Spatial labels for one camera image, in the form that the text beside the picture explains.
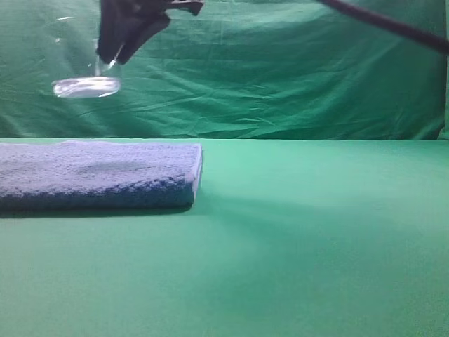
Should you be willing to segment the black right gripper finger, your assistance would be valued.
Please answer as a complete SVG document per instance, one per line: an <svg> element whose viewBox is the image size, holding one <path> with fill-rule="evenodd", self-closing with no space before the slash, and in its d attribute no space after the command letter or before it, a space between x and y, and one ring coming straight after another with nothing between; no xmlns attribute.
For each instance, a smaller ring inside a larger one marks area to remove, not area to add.
<svg viewBox="0 0 449 337"><path fill-rule="evenodd" d="M117 62L125 65L149 39L165 30L169 24L170 18L165 13L155 13L144 20L138 18L120 47Z"/></svg>

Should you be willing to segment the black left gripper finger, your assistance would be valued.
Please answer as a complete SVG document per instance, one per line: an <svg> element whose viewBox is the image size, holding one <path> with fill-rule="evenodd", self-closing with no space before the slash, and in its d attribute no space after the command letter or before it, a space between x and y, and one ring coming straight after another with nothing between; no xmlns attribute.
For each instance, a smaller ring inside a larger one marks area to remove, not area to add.
<svg viewBox="0 0 449 337"><path fill-rule="evenodd" d="M105 64L113 60L126 64L123 52L128 34L130 1L100 1L99 36L96 53Z"/></svg>

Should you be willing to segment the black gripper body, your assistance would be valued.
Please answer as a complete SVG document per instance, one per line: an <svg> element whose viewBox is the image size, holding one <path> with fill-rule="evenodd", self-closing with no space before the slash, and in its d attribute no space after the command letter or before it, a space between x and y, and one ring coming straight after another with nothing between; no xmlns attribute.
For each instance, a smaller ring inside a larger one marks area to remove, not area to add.
<svg viewBox="0 0 449 337"><path fill-rule="evenodd" d="M167 11L179 10L197 16L205 1L166 1L142 0L132 1L130 16L139 20L150 21L166 16Z"/></svg>

